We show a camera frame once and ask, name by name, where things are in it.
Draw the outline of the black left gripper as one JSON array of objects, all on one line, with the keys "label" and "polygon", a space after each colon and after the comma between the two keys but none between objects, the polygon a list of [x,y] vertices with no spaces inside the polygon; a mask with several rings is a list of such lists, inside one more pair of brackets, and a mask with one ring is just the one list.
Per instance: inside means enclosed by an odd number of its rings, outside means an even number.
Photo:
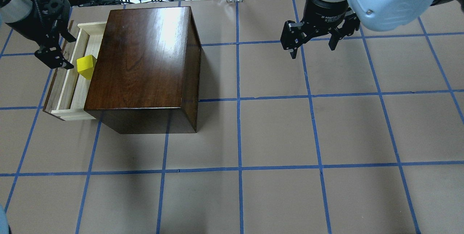
[{"label": "black left gripper", "polygon": [[38,44],[34,56],[50,69],[73,69],[59,46],[61,38],[76,42],[68,31],[71,4],[68,0],[18,0],[22,19],[15,22],[15,30]]}]

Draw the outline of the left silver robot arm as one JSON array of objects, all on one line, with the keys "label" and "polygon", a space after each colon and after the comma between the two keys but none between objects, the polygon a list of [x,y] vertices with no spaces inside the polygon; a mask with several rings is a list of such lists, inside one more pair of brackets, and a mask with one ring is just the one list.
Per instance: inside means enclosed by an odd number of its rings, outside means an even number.
[{"label": "left silver robot arm", "polygon": [[59,40],[76,42],[68,30],[68,0],[1,0],[1,19],[28,40],[38,44],[35,57],[50,69],[73,69],[65,59]]}]

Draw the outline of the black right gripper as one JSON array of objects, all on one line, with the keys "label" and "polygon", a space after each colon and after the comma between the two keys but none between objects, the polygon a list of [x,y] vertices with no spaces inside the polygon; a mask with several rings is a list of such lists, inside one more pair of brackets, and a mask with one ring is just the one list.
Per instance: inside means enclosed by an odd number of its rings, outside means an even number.
[{"label": "black right gripper", "polygon": [[283,25],[280,37],[283,49],[289,52],[292,59],[296,59],[297,51],[303,44],[314,37],[329,33],[328,45],[334,51],[341,39],[352,36],[361,26],[357,14],[349,11],[346,15],[347,10],[347,0],[306,0],[302,21],[288,20]]}]

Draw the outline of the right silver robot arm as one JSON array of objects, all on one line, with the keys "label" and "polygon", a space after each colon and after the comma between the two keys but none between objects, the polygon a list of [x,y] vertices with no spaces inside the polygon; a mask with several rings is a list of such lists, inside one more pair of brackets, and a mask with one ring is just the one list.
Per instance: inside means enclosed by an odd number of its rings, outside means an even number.
[{"label": "right silver robot arm", "polygon": [[309,40],[330,35],[329,48],[358,31],[361,25],[383,32],[409,24],[429,7],[454,0],[306,0],[300,22],[288,20],[280,42],[295,59]]}]

